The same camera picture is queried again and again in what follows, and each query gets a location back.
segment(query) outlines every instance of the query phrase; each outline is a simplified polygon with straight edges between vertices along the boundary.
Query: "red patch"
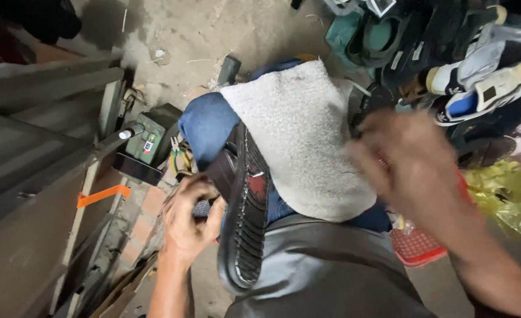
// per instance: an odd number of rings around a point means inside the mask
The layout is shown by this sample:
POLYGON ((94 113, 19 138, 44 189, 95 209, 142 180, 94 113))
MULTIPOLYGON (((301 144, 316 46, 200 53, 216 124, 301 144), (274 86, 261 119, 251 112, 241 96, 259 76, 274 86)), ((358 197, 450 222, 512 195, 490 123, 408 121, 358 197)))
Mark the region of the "red patch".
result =
POLYGON ((266 181, 264 181, 264 178, 260 175, 256 178, 253 178, 252 176, 247 177, 249 180, 249 188, 252 190, 252 193, 259 201, 265 201, 266 200, 266 181))

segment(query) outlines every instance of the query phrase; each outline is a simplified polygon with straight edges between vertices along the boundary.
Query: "white towel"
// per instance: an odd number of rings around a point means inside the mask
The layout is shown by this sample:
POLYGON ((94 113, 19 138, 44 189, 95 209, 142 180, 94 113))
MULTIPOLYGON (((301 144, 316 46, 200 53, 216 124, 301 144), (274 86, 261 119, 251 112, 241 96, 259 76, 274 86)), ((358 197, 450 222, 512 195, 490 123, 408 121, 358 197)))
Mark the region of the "white towel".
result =
POLYGON ((270 167, 274 186, 296 212, 350 220, 376 202, 343 150, 352 82, 331 79, 321 61, 221 89, 270 167))

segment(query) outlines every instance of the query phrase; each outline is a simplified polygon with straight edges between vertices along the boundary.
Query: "yellow plastic bag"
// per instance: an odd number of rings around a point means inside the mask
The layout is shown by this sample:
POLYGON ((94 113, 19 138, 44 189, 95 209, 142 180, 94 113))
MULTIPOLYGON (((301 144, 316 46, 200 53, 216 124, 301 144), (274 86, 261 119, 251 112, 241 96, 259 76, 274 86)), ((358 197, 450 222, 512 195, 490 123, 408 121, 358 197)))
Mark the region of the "yellow plastic bag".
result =
POLYGON ((472 200, 510 238, 521 238, 521 164, 501 160, 463 174, 472 200))

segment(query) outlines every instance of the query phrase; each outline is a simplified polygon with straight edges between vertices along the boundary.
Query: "hand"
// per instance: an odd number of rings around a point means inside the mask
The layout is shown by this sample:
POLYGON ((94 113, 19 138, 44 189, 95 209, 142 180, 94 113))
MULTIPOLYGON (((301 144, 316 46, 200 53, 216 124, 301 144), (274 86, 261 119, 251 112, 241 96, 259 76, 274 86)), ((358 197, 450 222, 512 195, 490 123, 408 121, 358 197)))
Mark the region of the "hand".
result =
POLYGON ((166 258, 190 266, 198 254, 219 236, 226 207, 221 196, 215 199, 207 220, 196 220, 192 215, 199 200, 217 196, 219 193, 203 173, 186 177, 180 182, 175 193, 167 199, 163 211, 162 254, 166 258))
POLYGON ((458 213, 474 214, 459 192, 455 151, 425 112, 374 112, 360 129, 349 154, 399 213, 433 233, 458 213))

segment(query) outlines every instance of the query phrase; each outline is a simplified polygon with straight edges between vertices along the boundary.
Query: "orange bracket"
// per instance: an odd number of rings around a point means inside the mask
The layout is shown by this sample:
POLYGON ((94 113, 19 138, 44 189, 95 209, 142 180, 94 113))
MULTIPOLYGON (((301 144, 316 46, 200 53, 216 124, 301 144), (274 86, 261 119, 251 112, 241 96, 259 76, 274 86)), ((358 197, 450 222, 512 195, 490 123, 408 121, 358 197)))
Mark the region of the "orange bracket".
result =
POLYGON ((108 196, 112 196, 117 193, 121 193, 124 197, 128 198, 129 194, 131 194, 131 189, 122 184, 118 184, 115 187, 111 187, 109 189, 100 191, 98 193, 94 193, 89 196, 83 196, 82 193, 80 193, 78 195, 78 205, 76 207, 83 208, 84 206, 88 206, 94 202, 97 202, 101 199, 105 199, 108 196))

